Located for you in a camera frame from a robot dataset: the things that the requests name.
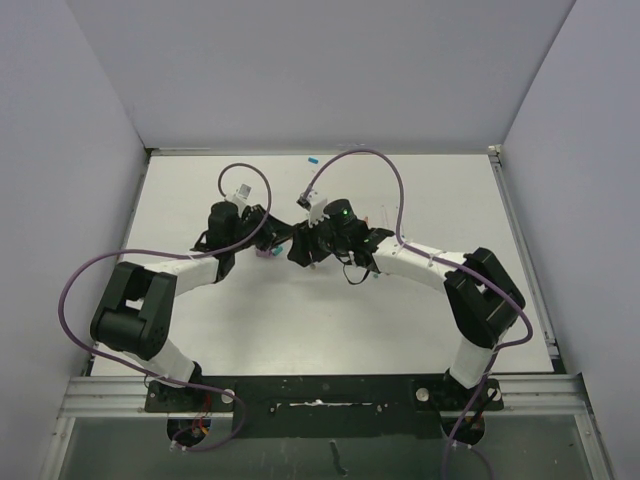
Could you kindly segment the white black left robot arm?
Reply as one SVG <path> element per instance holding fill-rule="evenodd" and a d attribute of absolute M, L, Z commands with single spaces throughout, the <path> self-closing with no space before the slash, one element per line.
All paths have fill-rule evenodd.
<path fill-rule="evenodd" d="M 175 298 L 224 280 L 236 253 L 251 247 L 271 250 L 294 232 L 293 225 L 260 205 L 214 204 L 192 255 L 147 266 L 128 261 L 115 266 L 92 319 L 91 338 L 169 385 L 168 399 L 177 408 L 195 409 L 204 395 L 201 368 L 169 340 Z"/>

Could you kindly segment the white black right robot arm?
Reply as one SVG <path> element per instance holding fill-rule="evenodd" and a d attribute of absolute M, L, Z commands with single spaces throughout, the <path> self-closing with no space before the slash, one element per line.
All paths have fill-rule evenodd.
<path fill-rule="evenodd" d="M 314 192 L 298 204 L 307 219 L 295 227 L 287 258 L 302 267 L 329 256 L 370 274 L 395 275 L 444 294 L 462 335 L 445 384 L 448 402 L 469 408 L 481 396 L 480 381 L 499 342 L 525 306 L 511 277 L 486 248 L 472 253 L 448 252 L 399 241 L 384 228 L 371 228 L 357 218 L 350 202 L 333 202 Z"/>

